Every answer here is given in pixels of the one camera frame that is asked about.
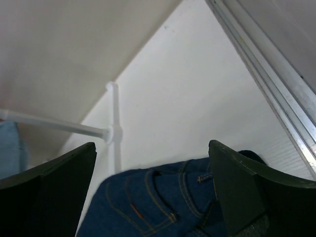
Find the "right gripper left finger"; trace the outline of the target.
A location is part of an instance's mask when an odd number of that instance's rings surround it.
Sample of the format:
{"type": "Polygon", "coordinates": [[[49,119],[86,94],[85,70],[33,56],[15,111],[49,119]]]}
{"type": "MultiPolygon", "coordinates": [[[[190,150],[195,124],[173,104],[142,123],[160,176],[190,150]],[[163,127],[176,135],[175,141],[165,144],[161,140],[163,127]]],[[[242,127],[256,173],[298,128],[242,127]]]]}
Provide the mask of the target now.
{"type": "Polygon", "coordinates": [[[96,162],[86,143],[0,181],[2,237],[73,237],[96,162]]]}

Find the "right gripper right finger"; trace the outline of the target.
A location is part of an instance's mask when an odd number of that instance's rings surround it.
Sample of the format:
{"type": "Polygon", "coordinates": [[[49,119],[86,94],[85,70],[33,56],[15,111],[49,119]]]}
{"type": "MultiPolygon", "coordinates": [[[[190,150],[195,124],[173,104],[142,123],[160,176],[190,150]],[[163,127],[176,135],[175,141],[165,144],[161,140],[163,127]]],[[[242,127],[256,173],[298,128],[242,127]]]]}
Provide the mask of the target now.
{"type": "Polygon", "coordinates": [[[216,197],[230,237],[314,237],[316,183],[209,142],[216,197]]]}

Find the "dark blue jeans trousers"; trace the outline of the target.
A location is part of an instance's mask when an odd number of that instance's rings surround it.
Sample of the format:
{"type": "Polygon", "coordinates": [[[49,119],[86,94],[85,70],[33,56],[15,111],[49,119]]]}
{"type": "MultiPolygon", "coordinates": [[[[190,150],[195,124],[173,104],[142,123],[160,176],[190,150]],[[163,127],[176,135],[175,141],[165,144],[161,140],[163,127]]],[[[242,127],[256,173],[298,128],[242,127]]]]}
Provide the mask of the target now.
{"type": "Polygon", "coordinates": [[[128,170],[104,180],[79,237],[225,237],[210,158],[128,170]]]}

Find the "light blue hanging jeans right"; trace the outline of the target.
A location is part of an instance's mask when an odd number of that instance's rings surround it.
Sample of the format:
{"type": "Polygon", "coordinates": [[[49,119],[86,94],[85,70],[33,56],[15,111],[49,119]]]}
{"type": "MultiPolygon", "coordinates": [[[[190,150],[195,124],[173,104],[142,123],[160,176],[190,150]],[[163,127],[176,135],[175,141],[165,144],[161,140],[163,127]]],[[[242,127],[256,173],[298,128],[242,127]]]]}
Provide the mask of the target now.
{"type": "Polygon", "coordinates": [[[0,178],[24,172],[28,168],[28,148],[16,122],[0,122],[0,178]]]}

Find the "right grey rack pole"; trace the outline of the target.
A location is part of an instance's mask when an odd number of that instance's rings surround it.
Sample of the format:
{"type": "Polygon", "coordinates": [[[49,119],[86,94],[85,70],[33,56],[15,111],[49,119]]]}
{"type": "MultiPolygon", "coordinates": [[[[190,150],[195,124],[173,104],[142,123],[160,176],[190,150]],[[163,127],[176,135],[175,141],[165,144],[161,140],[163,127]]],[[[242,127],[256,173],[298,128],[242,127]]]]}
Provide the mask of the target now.
{"type": "Polygon", "coordinates": [[[41,118],[19,112],[14,112],[6,109],[0,110],[0,118],[2,120],[12,120],[17,123],[24,123],[34,126],[47,127],[50,129],[62,130],[70,133],[87,135],[101,138],[104,141],[108,140],[109,130],[101,129],[92,126],[82,125],[73,122],[61,121],[57,119],[41,118]]]}

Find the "right white rack foot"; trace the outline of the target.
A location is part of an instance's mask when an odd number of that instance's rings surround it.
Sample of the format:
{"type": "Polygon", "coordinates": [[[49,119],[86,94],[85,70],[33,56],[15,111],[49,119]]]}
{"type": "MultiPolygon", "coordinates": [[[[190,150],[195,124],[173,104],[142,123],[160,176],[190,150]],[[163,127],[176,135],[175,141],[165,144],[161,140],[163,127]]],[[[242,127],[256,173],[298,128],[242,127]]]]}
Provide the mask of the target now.
{"type": "Polygon", "coordinates": [[[106,85],[109,94],[110,126],[108,128],[108,166],[109,174],[114,175],[121,172],[121,141],[122,127],[119,114],[119,87],[114,82],[106,85]]]}

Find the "right side aluminium rail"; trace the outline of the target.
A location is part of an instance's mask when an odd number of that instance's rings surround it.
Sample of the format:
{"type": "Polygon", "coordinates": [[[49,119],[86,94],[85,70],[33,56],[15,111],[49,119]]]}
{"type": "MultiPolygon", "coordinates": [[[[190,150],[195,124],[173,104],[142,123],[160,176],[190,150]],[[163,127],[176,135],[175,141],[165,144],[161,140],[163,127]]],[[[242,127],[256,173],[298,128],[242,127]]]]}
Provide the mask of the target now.
{"type": "Polygon", "coordinates": [[[208,5],[315,176],[315,1],[210,0],[208,5]]]}

